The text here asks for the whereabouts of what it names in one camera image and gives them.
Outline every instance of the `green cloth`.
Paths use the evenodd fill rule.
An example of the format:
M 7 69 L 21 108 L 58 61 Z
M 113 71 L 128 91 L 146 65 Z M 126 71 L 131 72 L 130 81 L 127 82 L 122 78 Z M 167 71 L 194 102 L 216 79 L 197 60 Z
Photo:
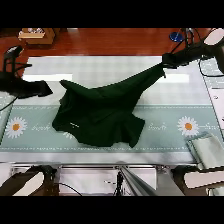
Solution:
M 68 132 L 78 142 L 97 147 L 110 147 L 116 142 L 134 147 L 145 121 L 132 112 L 141 94 L 160 77 L 161 64 L 121 82 L 88 89 L 77 83 L 60 81 L 67 89 L 60 100 L 52 123 L 56 131 Z

